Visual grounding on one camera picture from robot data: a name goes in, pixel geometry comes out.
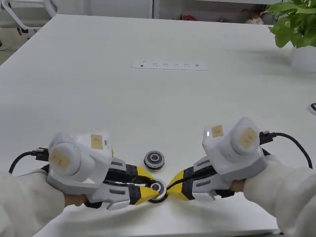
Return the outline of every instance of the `white sleeve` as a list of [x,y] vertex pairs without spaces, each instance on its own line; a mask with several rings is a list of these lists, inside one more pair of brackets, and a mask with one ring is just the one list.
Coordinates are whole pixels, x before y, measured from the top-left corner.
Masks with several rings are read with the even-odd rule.
[[246,180],[244,196],[275,216],[286,237],[316,236],[316,170],[286,167],[269,156],[268,167]]
[[32,237],[64,210],[64,195],[41,170],[19,177],[0,173],[0,190],[1,237]]

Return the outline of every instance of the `black cable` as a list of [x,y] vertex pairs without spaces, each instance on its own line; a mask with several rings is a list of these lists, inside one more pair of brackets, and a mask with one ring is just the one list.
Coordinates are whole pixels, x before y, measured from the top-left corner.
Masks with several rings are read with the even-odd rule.
[[10,166],[9,169],[9,173],[12,174],[16,164],[23,158],[26,156],[34,156],[36,157],[35,160],[40,160],[40,161],[48,161],[48,157],[49,157],[49,152],[47,148],[42,148],[39,147],[36,149],[36,151],[31,151],[31,152],[24,152],[23,154],[19,155],[12,163],[12,165]]
[[9,173],[10,173],[10,174],[13,173],[16,164],[17,164],[23,157],[26,157],[26,156],[36,156],[36,153],[37,153],[36,151],[31,151],[31,152],[24,152],[23,154],[19,155],[19,156],[14,160],[14,162],[12,163],[12,165],[10,166]]
[[287,139],[290,139],[292,142],[294,142],[295,143],[295,145],[301,150],[301,152],[304,154],[304,156],[305,156],[305,158],[306,158],[306,160],[307,160],[307,163],[308,163],[308,167],[309,168],[313,168],[313,164],[312,164],[312,160],[311,160],[311,158],[310,158],[310,156],[307,154],[307,152],[305,151],[305,149],[302,147],[302,145],[294,138],[294,137],[292,137],[292,136],[290,136],[290,135],[287,135],[287,134],[285,134],[285,133],[281,133],[281,132],[273,132],[273,133],[271,133],[271,135],[273,136],[273,137],[278,137],[278,136],[280,136],[280,137],[285,137],[285,138],[287,138]]
[[167,190],[169,190],[169,189],[171,189],[173,186],[175,186],[175,185],[177,185],[177,184],[180,184],[180,183],[183,183],[183,182],[185,182],[185,179],[179,179],[179,180],[177,180],[176,182],[174,182],[174,183],[172,183],[171,185],[169,185],[169,186],[167,187]]

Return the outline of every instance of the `label sticker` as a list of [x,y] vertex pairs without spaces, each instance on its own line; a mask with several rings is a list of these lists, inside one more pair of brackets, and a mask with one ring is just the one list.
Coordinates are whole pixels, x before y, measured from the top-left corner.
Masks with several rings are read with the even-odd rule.
[[221,137],[223,135],[224,135],[224,132],[223,132],[222,125],[217,125],[215,127],[212,127],[212,136],[213,136],[213,138]]
[[103,150],[102,135],[91,134],[91,148]]
[[68,166],[70,165],[69,159],[57,149],[53,150],[53,152],[49,154],[49,162],[57,166],[63,172],[66,172]]
[[245,149],[249,149],[251,144],[257,140],[258,134],[251,128],[247,128],[246,131],[239,137],[239,143]]

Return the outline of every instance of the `metal bearing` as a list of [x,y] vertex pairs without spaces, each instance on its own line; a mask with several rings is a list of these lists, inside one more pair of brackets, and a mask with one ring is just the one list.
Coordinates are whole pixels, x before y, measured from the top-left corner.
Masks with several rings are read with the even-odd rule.
[[148,152],[145,155],[144,164],[148,169],[159,170],[164,165],[164,156],[158,151]]
[[151,188],[159,192],[158,196],[149,200],[152,203],[163,202],[167,198],[167,185],[160,179],[156,179],[156,182],[151,184]]

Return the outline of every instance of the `person's wrist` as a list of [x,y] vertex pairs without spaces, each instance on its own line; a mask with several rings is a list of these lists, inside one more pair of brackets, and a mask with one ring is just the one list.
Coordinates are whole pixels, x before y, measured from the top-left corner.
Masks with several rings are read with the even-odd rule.
[[243,180],[235,180],[233,181],[231,187],[230,187],[230,190],[233,191],[233,192],[243,192],[243,188],[245,186],[245,179]]
[[65,197],[65,207],[70,205],[81,206],[87,201],[85,195],[67,195],[64,194]]

